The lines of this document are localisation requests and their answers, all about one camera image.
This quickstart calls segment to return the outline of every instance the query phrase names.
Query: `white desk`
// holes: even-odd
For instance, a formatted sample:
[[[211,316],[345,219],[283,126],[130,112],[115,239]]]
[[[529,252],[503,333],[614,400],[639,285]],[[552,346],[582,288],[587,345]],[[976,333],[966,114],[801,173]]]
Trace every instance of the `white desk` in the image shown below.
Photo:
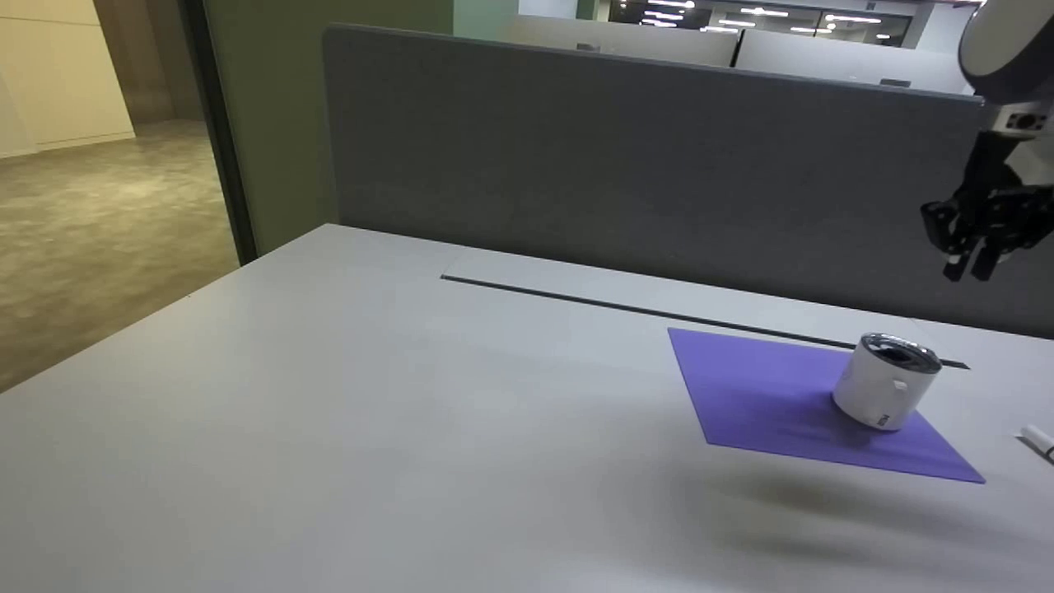
[[[989,482],[716,448],[665,330],[733,332],[440,278],[502,259],[730,308],[324,226],[0,396],[0,591],[1050,590],[1050,343],[773,300],[961,349],[922,412]]]

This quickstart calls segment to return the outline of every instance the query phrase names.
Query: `beige carpet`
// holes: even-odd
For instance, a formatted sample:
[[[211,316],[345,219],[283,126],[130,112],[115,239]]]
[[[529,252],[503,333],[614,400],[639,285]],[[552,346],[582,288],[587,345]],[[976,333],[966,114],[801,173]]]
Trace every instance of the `beige carpet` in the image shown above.
[[[0,159],[0,392],[237,266],[204,124]]]

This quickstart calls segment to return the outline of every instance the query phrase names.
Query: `purple mat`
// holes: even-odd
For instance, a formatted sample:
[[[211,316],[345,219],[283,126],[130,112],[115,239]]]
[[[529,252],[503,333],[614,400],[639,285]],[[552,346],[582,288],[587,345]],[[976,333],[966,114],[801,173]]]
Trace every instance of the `purple mat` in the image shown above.
[[[984,483],[919,413],[883,433],[838,410],[831,391],[852,353],[672,328],[669,339],[710,444]]]

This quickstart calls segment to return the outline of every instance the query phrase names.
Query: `glass wall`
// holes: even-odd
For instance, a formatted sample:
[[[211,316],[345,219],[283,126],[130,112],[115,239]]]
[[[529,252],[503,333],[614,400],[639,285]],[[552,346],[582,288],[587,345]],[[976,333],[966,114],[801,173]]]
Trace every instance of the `glass wall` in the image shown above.
[[[911,17],[758,2],[624,0],[610,20],[737,34],[744,28],[899,47]]]

